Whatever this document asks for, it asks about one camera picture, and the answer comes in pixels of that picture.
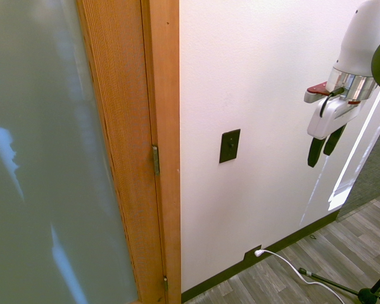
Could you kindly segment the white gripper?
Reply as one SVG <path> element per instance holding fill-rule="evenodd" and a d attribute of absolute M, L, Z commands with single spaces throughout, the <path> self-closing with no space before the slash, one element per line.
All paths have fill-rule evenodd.
<path fill-rule="evenodd" d="M 321 111 L 323 104 L 324 100 L 317 105 L 307 129 L 307 133 L 313 137 L 307 158 L 309 167 L 316 166 L 328 135 L 330 136 L 323 153 L 327 156 L 331 155 L 346 124 L 354 119 L 362 109 L 362 102 L 351 104 L 341 98 L 328 101 L 324 110 Z"/>

